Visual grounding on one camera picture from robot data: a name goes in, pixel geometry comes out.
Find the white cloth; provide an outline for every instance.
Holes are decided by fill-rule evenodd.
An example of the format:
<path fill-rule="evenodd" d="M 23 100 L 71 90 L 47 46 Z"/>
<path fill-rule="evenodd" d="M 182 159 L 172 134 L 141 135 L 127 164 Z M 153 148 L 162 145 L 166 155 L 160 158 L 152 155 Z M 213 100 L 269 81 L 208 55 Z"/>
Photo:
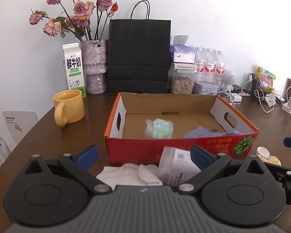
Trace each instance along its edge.
<path fill-rule="evenodd" d="M 162 186 L 157 177 L 158 167 L 155 165 L 124 164 L 120 167 L 105 166 L 96 176 L 97 179 L 109 185 L 112 190 L 116 185 L 128 186 Z"/>

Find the mug handle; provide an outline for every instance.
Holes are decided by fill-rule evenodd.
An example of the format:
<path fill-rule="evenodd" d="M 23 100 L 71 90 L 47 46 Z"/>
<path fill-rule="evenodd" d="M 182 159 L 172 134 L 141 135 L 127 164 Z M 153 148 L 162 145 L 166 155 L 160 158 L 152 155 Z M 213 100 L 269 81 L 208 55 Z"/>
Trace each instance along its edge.
<path fill-rule="evenodd" d="M 58 126 L 63 127 L 67 124 L 68 119 L 63 117 L 63 109 L 65 106 L 65 102 L 61 102 L 55 108 L 54 118 L 55 122 Z"/>

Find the wooden table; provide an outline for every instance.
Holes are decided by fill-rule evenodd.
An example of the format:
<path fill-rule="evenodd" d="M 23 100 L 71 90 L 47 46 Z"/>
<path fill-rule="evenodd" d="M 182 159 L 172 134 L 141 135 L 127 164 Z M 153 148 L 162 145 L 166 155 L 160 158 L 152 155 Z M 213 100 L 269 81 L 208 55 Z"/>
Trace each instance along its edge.
<path fill-rule="evenodd" d="M 32 154 L 39 154 L 45 159 L 55 159 L 63 153 L 76 154 L 89 144 L 96 144 L 99 147 L 99 160 L 89 172 L 96 176 L 104 166 L 109 165 L 104 131 L 114 100 L 115 96 L 107 94 L 88 95 L 84 99 L 85 117 L 64 128 L 55 124 L 52 108 L 28 132 L 0 169 L 0 232 L 10 224 L 2 207 L 2 197 Z M 281 107 L 275 107 L 272 112 L 266 114 L 258 103 L 244 97 L 241 105 L 236 108 L 260 130 L 250 153 L 254 154 L 258 146 L 264 146 L 269 149 L 271 155 L 281 160 L 283 166 L 291 168 L 291 148 L 283 146 L 283 139 L 291 137 L 291 115 L 281 110 Z M 287 232 L 291 232 L 291 205 L 286 206 L 278 224 Z"/>

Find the pumpkin illustration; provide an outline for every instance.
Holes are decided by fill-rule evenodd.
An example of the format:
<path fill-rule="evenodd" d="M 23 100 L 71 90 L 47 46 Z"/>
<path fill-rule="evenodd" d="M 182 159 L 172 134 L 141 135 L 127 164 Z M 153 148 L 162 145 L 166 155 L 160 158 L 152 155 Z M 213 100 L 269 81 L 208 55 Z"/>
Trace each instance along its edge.
<path fill-rule="evenodd" d="M 233 148 L 233 155 L 240 156 L 244 154 L 252 145 L 254 137 L 249 135 L 241 139 Z"/>

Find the round joint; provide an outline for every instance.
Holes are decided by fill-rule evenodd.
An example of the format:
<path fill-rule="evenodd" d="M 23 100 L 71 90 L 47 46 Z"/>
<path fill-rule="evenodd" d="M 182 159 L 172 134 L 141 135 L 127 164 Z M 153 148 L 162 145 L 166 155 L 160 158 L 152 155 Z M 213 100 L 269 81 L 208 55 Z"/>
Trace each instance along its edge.
<path fill-rule="evenodd" d="M 194 190 L 194 186 L 192 185 L 192 184 L 187 184 L 187 183 L 185 183 L 185 184 L 181 184 L 180 186 L 179 186 L 179 189 L 181 190 L 181 191 L 184 191 L 184 192 L 191 192 L 191 191 L 193 191 Z"/>
<path fill-rule="evenodd" d="M 106 184 L 98 184 L 94 187 L 94 190 L 96 192 L 105 193 L 109 191 L 109 186 L 107 186 Z"/>

